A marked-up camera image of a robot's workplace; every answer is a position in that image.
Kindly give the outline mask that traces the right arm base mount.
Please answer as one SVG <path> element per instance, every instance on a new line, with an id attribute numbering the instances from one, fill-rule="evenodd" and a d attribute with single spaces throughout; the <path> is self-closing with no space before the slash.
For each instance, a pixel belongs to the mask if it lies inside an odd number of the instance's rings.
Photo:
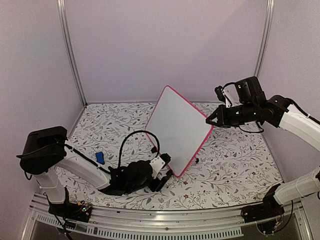
<path id="1" fill-rule="evenodd" d="M 282 206 L 272 207 L 268 203 L 260 203 L 243 207 L 240 215 L 245 223 L 263 221 L 256 225 L 258 231 L 263 235 L 271 235 L 282 223 L 284 213 Z"/>

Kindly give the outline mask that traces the blue whiteboard eraser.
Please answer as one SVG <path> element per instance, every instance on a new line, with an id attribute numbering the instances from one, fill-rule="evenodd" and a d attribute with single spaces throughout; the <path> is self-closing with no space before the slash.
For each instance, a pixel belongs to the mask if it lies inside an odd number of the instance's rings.
<path id="1" fill-rule="evenodd" d="M 104 165 L 105 164 L 105 159 L 104 159 L 104 154 L 102 151 L 100 152 L 96 152 L 95 153 L 95 157 L 96 157 L 96 161 L 101 164 Z"/>

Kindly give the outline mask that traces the pink framed whiteboard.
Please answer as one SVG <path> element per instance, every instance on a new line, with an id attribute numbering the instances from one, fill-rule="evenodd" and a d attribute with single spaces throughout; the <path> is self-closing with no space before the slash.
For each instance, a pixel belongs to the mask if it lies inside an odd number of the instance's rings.
<path id="1" fill-rule="evenodd" d="M 167 85 L 148 118 L 145 130 L 153 133 L 161 154 L 171 157 L 168 167 L 180 178 L 213 131 L 207 116 Z"/>

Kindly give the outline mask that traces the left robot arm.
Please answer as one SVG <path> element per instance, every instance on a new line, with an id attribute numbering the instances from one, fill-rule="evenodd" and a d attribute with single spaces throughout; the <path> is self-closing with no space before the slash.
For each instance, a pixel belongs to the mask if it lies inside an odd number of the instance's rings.
<path id="1" fill-rule="evenodd" d="M 70 202 L 69 191 L 60 182 L 56 167 L 77 175 L 108 196 L 127 195 L 145 187 L 158 192 L 173 175 L 172 170 L 168 170 L 165 176 L 158 177 L 171 157 L 167 153 L 161 154 L 159 146 L 154 147 L 152 152 L 155 154 L 152 160 L 138 160 L 127 166 L 118 163 L 116 168 L 110 166 L 105 169 L 101 163 L 72 146 L 63 126 L 56 126 L 29 133 L 23 152 L 17 158 L 24 173 L 35 177 L 44 191 L 50 214 L 88 222 L 91 205 L 84 201 Z"/>

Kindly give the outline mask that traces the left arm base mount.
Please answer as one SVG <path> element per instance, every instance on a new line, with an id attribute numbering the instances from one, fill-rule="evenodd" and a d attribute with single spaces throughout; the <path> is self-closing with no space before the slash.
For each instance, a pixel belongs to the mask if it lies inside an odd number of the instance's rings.
<path id="1" fill-rule="evenodd" d="M 64 203 L 61 204 L 53 204 L 50 202 L 48 212 L 57 217 L 62 217 L 64 220 L 88 223 L 91 218 L 92 205 L 84 203 L 84 201 L 72 203 L 66 199 Z"/>

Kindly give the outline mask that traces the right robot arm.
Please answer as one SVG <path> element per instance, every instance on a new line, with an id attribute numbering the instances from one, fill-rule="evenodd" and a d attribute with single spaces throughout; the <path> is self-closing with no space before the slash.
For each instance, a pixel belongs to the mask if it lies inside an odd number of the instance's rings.
<path id="1" fill-rule="evenodd" d="M 239 98 L 235 104 L 225 85 L 217 86 L 214 91 L 222 102 L 206 118 L 206 123 L 218 128 L 240 128 L 246 123 L 255 122 L 259 133 L 263 133 L 263 123 L 293 134 L 303 146 L 314 151 L 320 150 L 320 122 L 306 113 L 293 99 L 281 95 L 267 98 L 256 76 L 232 82 Z M 260 221 L 283 215 L 284 204 L 295 199 L 305 198 L 320 190 L 320 168 L 289 182 L 273 185 L 264 195 L 262 202 L 248 205 L 241 209 L 241 216 L 246 223 Z"/>

